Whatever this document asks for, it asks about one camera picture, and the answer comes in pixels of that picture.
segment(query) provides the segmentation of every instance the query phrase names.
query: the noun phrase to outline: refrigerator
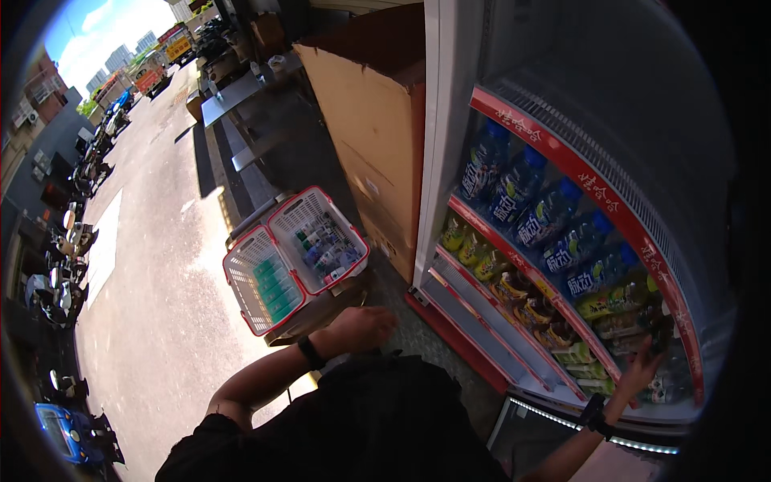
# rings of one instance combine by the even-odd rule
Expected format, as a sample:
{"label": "refrigerator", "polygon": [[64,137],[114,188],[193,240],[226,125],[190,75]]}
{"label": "refrigerator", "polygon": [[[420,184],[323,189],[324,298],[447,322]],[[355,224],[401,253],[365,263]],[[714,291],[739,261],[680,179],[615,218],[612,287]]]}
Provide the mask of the refrigerator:
{"label": "refrigerator", "polygon": [[622,374],[622,357],[599,336],[596,320],[581,316],[561,278],[545,272],[537,250],[523,249],[493,226],[484,206],[460,195],[474,136],[492,119],[510,132],[512,153],[529,144],[547,158],[548,180],[565,176],[582,189],[578,213],[602,210],[614,239],[634,249],[638,270],[655,283],[674,324],[671,345],[685,353],[687,396],[633,401],[613,441],[677,453],[715,384],[736,315],[725,253],[736,159],[699,53],[665,4],[651,0],[426,0],[425,11],[426,134],[412,295],[506,380],[504,412],[523,407],[580,428],[591,396],[583,382],[442,246],[447,216],[455,214],[527,276],[610,380]]}

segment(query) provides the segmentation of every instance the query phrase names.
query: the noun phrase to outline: black shirt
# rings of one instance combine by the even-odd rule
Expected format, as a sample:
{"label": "black shirt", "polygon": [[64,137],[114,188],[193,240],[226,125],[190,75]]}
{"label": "black shirt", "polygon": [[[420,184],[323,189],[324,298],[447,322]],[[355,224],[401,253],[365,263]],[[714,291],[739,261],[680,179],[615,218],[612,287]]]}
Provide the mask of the black shirt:
{"label": "black shirt", "polygon": [[474,433],[460,385],[419,356],[344,363],[244,433],[207,416],[156,480],[508,480]]}

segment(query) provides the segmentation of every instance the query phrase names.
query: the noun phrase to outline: sleeve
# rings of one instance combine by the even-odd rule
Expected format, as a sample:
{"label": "sleeve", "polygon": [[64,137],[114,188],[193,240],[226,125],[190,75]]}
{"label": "sleeve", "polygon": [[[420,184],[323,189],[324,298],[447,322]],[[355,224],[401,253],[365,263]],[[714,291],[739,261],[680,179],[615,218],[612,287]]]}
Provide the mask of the sleeve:
{"label": "sleeve", "polygon": [[230,418],[212,413],[171,448],[155,476],[156,482],[223,480],[239,471],[244,434]]}

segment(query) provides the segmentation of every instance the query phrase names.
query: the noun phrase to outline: hand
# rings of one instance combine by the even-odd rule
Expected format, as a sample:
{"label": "hand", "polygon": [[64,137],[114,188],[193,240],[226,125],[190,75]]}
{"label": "hand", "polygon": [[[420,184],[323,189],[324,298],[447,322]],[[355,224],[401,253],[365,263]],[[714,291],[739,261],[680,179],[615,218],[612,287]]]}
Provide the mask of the hand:
{"label": "hand", "polygon": [[366,352],[391,338],[399,320],[387,308],[346,308],[327,328],[310,335],[319,356],[332,359],[343,353]]}
{"label": "hand", "polygon": [[621,376],[616,392],[622,394],[626,400],[631,400],[640,393],[653,380],[658,366],[664,359],[664,353],[651,357],[650,349],[653,338],[648,335],[635,356],[635,360],[629,364],[629,368]]}

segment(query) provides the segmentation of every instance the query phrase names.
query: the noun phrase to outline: sky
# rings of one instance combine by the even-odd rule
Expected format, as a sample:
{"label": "sky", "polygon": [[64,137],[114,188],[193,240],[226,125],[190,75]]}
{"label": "sky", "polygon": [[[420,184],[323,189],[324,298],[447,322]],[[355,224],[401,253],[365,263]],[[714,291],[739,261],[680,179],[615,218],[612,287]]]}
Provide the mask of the sky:
{"label": "sky", "polygon": [[89,96],[86,84],[121,44],[136,51],[136,42],[149,30],[161,36],[175,23],[163,0],[72,0],[45,35],[45,50],[59,63],[67,86]]}

